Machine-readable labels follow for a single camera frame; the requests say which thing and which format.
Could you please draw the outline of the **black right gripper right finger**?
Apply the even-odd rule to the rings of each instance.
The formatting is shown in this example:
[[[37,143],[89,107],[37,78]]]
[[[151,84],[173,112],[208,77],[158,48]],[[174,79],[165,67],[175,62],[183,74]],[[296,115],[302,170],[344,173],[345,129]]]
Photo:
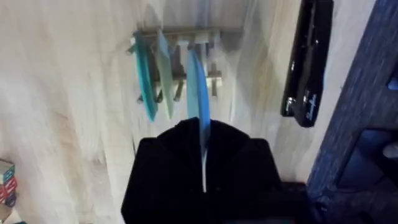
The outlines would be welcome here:
[[[221,121],[211,121],[206,183],[214,219],[287,217],[291,209],[281,187],[269,143]]]

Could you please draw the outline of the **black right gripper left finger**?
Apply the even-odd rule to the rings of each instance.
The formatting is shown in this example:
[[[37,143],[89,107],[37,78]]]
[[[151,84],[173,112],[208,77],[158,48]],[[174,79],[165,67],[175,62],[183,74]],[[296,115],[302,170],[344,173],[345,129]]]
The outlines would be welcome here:
[[[139,142],[121,205],[125,223],[203,223],[199,121]]]

